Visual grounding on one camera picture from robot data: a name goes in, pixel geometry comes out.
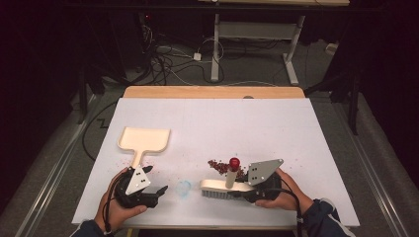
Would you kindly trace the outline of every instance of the black cable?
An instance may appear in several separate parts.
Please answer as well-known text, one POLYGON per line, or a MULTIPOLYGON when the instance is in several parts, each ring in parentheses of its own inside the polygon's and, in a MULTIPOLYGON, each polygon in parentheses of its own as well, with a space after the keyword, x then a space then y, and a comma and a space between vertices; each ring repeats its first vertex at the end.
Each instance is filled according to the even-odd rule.
POLYGON ((187 39, 180 39, 178 37, 171 36, 171 35, 168 35, 166 33, 161 33, 159 35, 166 38, 167 40, 173 40, 174 42, 180 42, 182 45, 184 45, 188 48, 191 48, 193 50, 197 49, 196 48, 196 43, 194 41, 190 41, 190 40, 187 40, 187 39))
POLYGON ((204 68, 201 65, 189 65, 189 66, 183 67, 183 68, 181 68, 181 69, 179 69, 177 71, 174 71, 174 73, 178 73, 178 72, 183 71, 184 69, 189 68, 189 67, 199 67, 199 68, 201 68, 201 70, 203 72, 203 79, 204 79, 204 81, 207 81, 206 72, 205 72, 204 68))
POLYGON ((176 54, 170 54, 170 53, 164 53, 164 55, 169 55, 169 56, 173 56, 173 57, 180 57, 180 58, 191 58, 190 56, 187 56, 187 55, 176 55, 176 54))
POLYGON ((284 71, 284 69, 286 69, 287 68, 287 65, 290 63, 290 61, 289 62, 284 62, 284 66, 280 69, 280 70, 278 70, 278 72, 276 72, 273 76, 272 76, 272 84, 274 84, 274 85, 276 85, 275 84, 275 75, 277 75, 277 74, 279 74, 280 72, 282 72, 282 71, 284 71))
POLYGON ((96 120, 96 118, 103 112, 103 111, 105 111, 107 108, 109 108, 110 106, 112 106, 112 105, 116 105, 118 103, 118 101, 115 101, 115 102, 112 102, 111 104, 109 104, 109 105, 107 105, 107 106, 105 106, 103 109, 101 109, 90 121, 89 121, 89 123, 87 124, 87 126, 86 126, 86 129, 84 129, 84 131, 83 131, 83 135, 82 135, 82 137, 81 137, 81 144, 82 144, 82 146, 83 146, 83 150, 84 150, 84 152, 86 153, 86 155, 93 161, 93 162, 95 162, 96 161, 96 158, 94 158, 93 157, 93 155, 91 155, 90 153, 89 153, 89 151, 87 150, 87 147, 86 147, 86 143, 85 143, 85 138, 86 138, 86 133, 87 133, 87 130, 89 129, 89 127, 90 127, 90 125, 93 123, 93 121, 95 121, 96 120))
POLYGON ((159 56, 161 56, 164 59, 163 62, 167 65, 168 68, 171 68, 173 66, 173 60, 170 57, 164 56, 164 55, 159 55, 159 56))
POLYGON ((272 49, 278 44, 278 42, 279 42, 279 40, 273 39, 273 40, 269 41, 268 44, 266 44, 265 46, 259 46, 259 45, 253 44, 253 43, 264 43, 264 42, 253 42, 253 43, 244 42, 244 44, 246 44, 246 46, 250 45, 252 47, 256 47, 256 49, 248 50, 248 51, 259 51, 259 50, 262 50, 262 49, 272 49))
POLYGON ((150 72, 151 72, 151 65, 148 65, 146 68, 145 68, 145 70, 143 70, 143 72, 142 72, 142 74, 141 75, 139 75, 139 76, 137 76, 135 79, 133 79, 132 81, 131 81, 131 83, 133 84, 133 85, 135 85, 135 83, 137 83, 137 82, 139 82, 139 81, 142 81, 143 79, 145 79, 149 74, 150 74, 150 72))
POLYGON ((160 72, 157 75, 155 75, 154 72, 155 70, 154 70, 154 65, 153 65, 153 69, 151 70, 151 77, 153 78, 153 80, 150 81, 148 85, 155 85, 156 79, 160 75, 160 72))
POLYGON ((163 73, 163 81, 164 81, 163 86, 166 86, 167 85, 167 76, 166 76, 166 68, 164 67, 164 62, 160 57, 157 57, 157 60, 161 65, 161 72, 163 73))
POLYGON ((171 44, 168 44, 168 47, 170 48, 167 52, 157 52, 157 50, 156 50, 156 52, 157 53, 160 53, 160 54, 163 54, 163 55, 166 55, 166 54, 169 54, 171 51, 173 51, 173 47, 172 47, 172 45, 171 44))
POLYGON ((186 64, 191 63, 191 62, 196 62, 196 60, 190 60, 190 61, 187 61, 187 62, 183 62, 183 63, 181 63, 181 64, 172 65, 172 67, 183 66, 183 65, 186 65, 186 64))
POLYGON ((295 199, 295 204, 296 204, 296 233, 298 237, 302 236, 302 214, 301 214, 301 208, 299 206, 299 199, 298 197, 293 193, 293 191, 291 191, 290 186, 283 180, 281 179, 281 181, 283 181, 290 190, 286 190, 286 189, 271 189, 271 191, 279 191, 279 192, 283 192, 286 193, 290 196, 292 196, 295 199))
POLYGON ((105 231, 107 233, 112 233, 112 226, 109 223, 109 207, 111 205, 111 200, 115 199, 114 197, 112 197, 112 195, 114 193, 115 186, 123 178, 123 176, 124 176, 124 174, 120 174, 115 179, 115 181, 111 184, 111 187, 110 187, 109 192, 108 192, 107 201, 105 202, 104 207, 102 209, 102 217, 103 217, 104 222, 105 222, 105 231))
POLYGON ((235 50, 236 48, 228 48, 228 47, 224 47, 223 49, 224 49, 224 58, 225 58, 225 59, 229 59, 229 60, 237 60, 237 59, 240 59, 240 58, 244 57, 244 56, 247 54, 247 46, 246 46, 246 43, 244 43, 242 40, 240 40, 240 41, 238 41, 238 42, 240 42, 240 43, 242 44, 242 47, 243 47, 243 52, 241 53, 241 55, 236 56, 236 57, 228 57, 228 56, 227 56, 227 52, 228 52, 229 50, 235 50))

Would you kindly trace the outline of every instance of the white table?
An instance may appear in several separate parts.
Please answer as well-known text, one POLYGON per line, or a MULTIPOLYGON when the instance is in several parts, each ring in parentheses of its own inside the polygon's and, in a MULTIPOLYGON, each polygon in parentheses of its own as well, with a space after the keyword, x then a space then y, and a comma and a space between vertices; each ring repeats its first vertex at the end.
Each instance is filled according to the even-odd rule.
POLYGON ((129 219, 125 227, 294 229, 294 211, 201 196, 200 180, 223 179, 207 161, 227 162, 233 156, 243 165, 284 159, 282 168, 310 197, 332 199, 342 223, 359 226, 311 103, 304 98, 120 99, 72 223, 94 217, 111 178, 130 164, 132 153, 117 146, 125 126, 171 129, 166 150, 143 158, 143 166, 154 166, 147 175, 152 184, 169 189, 155 208, 129 219))

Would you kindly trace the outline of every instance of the red ball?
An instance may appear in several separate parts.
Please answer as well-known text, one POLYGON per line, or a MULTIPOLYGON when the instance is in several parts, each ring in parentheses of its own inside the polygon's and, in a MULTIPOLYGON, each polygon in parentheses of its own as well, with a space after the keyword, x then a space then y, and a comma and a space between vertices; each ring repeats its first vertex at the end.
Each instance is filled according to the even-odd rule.
POLYGON ((236 157, 233 157, 230 159, 228 166, 232 172, 236 172, 240 168, 240 160, 236 157))

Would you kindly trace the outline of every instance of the white desk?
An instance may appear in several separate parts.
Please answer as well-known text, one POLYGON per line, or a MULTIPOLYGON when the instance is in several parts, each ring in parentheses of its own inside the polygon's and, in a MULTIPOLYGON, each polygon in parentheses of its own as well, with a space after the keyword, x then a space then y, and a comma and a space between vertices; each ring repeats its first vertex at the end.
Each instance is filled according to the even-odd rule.
MULTIPOLYGON (((200 88, 192 89, 194 93, 200 91, 200 88)), ((180 87, 180 90, 187 90, 187 87, 180 87)), ((229 88, 211 90, 226 92, 229 88)), ((132 93, 126 93, 126 97, 130 96, 132 93)), ((284 159, 282 168, 310 197, 332 199, 342 223, 359 226, 311 103, 304 98, 120 99, 72 223, 94 217, 98 201, 111 178, 130 164, 132 154, 117 146, 125 126, 171 129, 166 150, 143 158, 143 166, 154 166, 147 175, 150 181, 156 186, 168 185, 169 189, 154 209, 129 219, 126 227, 295 228, 294 211, 201 196, 200 180, 223 179, 207 161, 227 162, 232 156, 240 158, 243 165, 284 159)))
MULTIPOLYGON (((235 4, 275 4, 275 5, 321 5, 323 7, 348 6, 349 0, 200 0, 205 2, 235 3, 235 4)), ((290 51, 283 54, 284 66, 287 69, 292 85, 298 85, 293 69, 293 53, 298 43, 299 34, 304 23, 305 16, 299 16, 295 24, 271 24, 271 23, 248 23, 248 22, 222 22, 219 14, 215 14, 213 33, 213 52, 211 77, 213 82, 218 81, 219 74, 219 38, 245 38, 245 39, 268 39, 268 40, 291 40, 290 51)))

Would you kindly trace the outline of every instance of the white plastic part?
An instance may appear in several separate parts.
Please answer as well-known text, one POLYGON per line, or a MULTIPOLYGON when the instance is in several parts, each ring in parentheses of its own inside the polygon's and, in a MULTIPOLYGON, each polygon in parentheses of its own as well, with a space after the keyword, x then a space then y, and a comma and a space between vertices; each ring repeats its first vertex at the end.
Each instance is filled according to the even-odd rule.
POLYGON ((248 171, 248 184, 255 186, 265 182, 282 164, 284 164, 283 159, 251 163, 248 171))
POLYGON ((142 167, 138 165, 135 168, 135 171, 132 175, 131 180, 129 181, 128 187, 126 188, 126 195, 130 195, 137 191, 140 191, 148 187, 150 184, 151 182, 148 180, 147 176, 145 175, 144 170, 142 170, 142 167))
POLYGON ((196 53, 194 53, 194 60, 196 60, 196 61, 201 61, 201 54, 200 53, 198 53, 198 52, 196 52, 196 53))

